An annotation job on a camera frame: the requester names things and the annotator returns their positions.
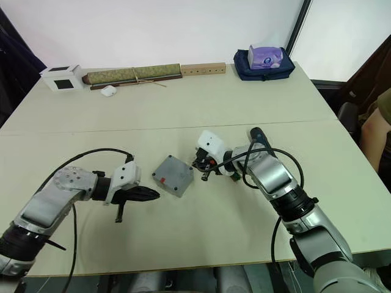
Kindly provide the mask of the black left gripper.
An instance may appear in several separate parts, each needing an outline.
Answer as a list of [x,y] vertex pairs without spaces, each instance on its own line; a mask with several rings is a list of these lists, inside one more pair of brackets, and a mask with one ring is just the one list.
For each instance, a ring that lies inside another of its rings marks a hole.
[[111,204],[120,204],[126,201],[152,201],[160,197],[160,193],[145,186],[136,186],[131,189],[119,189],[117,190],[111,200]]

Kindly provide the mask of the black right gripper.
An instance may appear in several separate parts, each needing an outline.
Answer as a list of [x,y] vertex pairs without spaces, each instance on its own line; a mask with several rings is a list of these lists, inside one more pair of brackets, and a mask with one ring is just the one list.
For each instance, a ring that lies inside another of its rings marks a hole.
[[204,149],[197,147],[195,159],[192,162],[192,167],[196,168],[202,173],[201,180],[208,181],[209,176],[213,173],[209,169],[217,166],[217,161],[210,156]]

